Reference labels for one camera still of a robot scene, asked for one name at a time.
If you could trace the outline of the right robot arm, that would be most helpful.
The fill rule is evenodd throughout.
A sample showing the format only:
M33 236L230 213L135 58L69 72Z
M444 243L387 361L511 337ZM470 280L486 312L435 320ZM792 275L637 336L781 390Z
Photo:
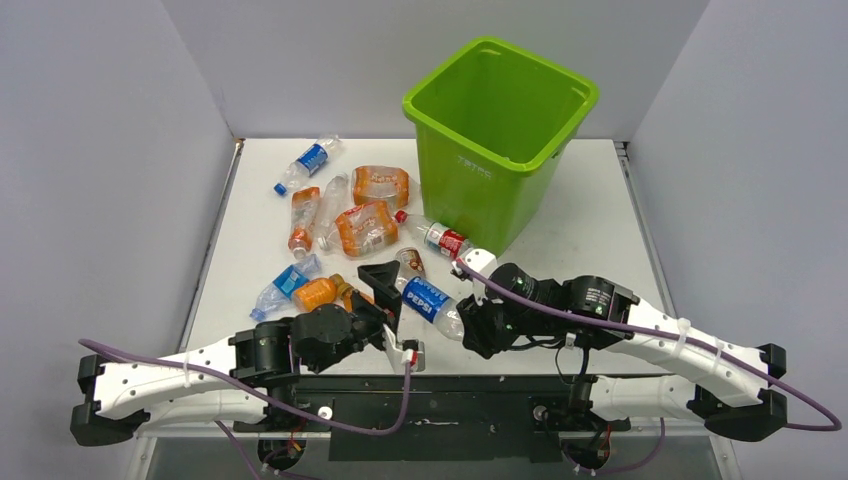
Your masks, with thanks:
M597 276L537 280L513 263L481 267L462 260L454 274L474 284L458 310L464 346L484 358L514 348L520 336L545 336L663 369L660 376L582 375L565 402L567 418L579 428L670 417L758 442L789 425L788 401L774 389L786 372L786 352L777 345L726 342Z

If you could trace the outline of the orange juice bottle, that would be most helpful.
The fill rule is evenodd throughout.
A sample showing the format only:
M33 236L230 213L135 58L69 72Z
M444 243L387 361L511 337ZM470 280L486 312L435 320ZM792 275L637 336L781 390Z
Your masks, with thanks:
M353 312L355 310L353 300L356 296L361 297L370 304L374 303L374 299L368 294L362 293L360 290L353 287L347 288L340 293L340 299L346 311Z
M344 283L340 274L310 280L292 293L292 301L300 312L312 312L322 305L334 303Z

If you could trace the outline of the pepsi bottle blue cap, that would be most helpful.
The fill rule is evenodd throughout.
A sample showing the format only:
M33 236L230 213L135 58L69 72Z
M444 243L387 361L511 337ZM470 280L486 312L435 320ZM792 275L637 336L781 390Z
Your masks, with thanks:
M457 301L425 277L401 277L395 281L403 303L434 326L445 338L461 342L465 328Z

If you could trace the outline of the brown label red cap bottle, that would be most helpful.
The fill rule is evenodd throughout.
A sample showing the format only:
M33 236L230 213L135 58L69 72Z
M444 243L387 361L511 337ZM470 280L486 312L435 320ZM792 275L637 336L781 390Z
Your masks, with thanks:
M414 247L398 250L394 259L399 262L398 281L406 283L416 277L426 277L423 259Z

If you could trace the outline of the crushed blue label bottle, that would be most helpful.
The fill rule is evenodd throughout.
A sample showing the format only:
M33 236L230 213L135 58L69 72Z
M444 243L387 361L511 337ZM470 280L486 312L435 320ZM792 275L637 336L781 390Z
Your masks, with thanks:
M273 313L287 308L292 303L294 292L320 271L321 263L316 254L309 254L289 265L260 292L249 317L257 322L269 320Z

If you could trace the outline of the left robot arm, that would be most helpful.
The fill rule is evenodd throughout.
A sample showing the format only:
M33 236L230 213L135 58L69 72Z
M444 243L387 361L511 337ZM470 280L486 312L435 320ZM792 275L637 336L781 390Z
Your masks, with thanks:
M402 298L398 261L362 265L359 278L374 299L360 292L352 308L328 303L294 317L265 321L204 347L150 358L83 339L91 355L80 359L77 383L84 396L71 413L69 430L81 446L122 443L158 425L241 422L282 431L298 420L369 436L396 432L410 399L414 346L397 338ZM404 377L401 407L387 428L341 423L298 407L301 371L318 374L367 346L384 352Z

